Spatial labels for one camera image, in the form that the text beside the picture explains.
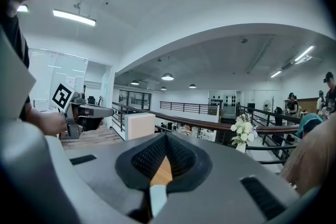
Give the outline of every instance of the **gray robot arm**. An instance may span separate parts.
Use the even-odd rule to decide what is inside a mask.
[[[83,131],[96,130],[103,118],[113,116],[114,110],[98,105],[86,104],[85,95],[72,87],[60,83],[52,100],[64,113],[68,124],[67,139],[77,139]]]

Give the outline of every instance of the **gray plastic surface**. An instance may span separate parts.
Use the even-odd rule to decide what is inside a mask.
[[[239,181],[250,175],[255,175],[285,207],[298,199],[289,184],[245,154],[194,137],[174,134],[205,150],[213,161],[213,168],[207,179],[194,191],[170,194],[167,203],[151,223],[265,222],[265,216]],[[93,154],[97,159],[76,165],[75,170],[99,197],[126,213],[131,205],[137,206],[141,199],[137,193],[134,195],[135,190],[129,190],[119,182],[114,169],[116,159],[121,152],[154,136],[86,150],[70,150],[66,154],[69,158]]]
[[[120,153],[155,135],[85,150],[64,151],[55,137],[21,122],[2,122],[0,163],[33,211],[48,223],[138,223],[126,216],[138,209],[143,192],[128,189],[114,166]],[[194,191],[172,193],[150,223],[263,223],[266,218],[240,179],[255,175],[285,206],[297,193],[279,176],[232,148],[176,134],[203,150],[213,162]],[[72,166],[70,158],[97,159]]]

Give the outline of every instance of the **cap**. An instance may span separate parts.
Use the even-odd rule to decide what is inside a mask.
[[[321,119],[319,116],[317,116],[315,113],[307,114],[307,115],[304,116],[304,117],[302,118],[302,120],[300,121],[299,130],[298,130],[298,132],[296,133],[296,136],[297,136],[298,138],[302,138],[302,131],[303,131],[304,126],[305,126],[308,122],[310,122],[310,121],[312,121],[312,120],[319,120],[320,122],[323,122],[322,119]]]
[[[328,82],[330,79],[332,79],[334,75],[331,72],[328,72],[326,74],[326,78],[323,80],[324,83]]]

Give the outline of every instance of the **wooden handrail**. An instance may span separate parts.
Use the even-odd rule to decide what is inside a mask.
[[[191,125],[191,126],[210,129],[210,130],[217,130],[217,131],[222,131],[222,132],[232,132],[230,129],[231,124],[192,120],[192,119],[183,118],[183,117],[171,116],[171,115],[167,115],[167,114],[163,114],[159,112],[137,109],[137,108],[133,108],[132,106],[119,104],[115,102],[113,102],[112,104],[120,106],[122,108],[129,109],[129,110],[141,112],[141,113],[151,113],[151,114],[154,114],[157,118],[164,119],[164,120],[171,121],[171,122],[177,122],[177,123],[182,123],[186,125]],[[296,133],[298,130],[298,127],[299,126],[273,126],[273,127],[268,127],[268,126],[262,127],[261,126],[261,127],[257,127],[257,132],[259,135],[289,134],[289,133]]]

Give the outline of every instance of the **black cap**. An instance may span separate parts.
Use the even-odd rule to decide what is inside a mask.
[[[326,74],[326,78],[323,80],[324,83],[328,82],[330,79],[333,79],[334,75],[331,72]]]

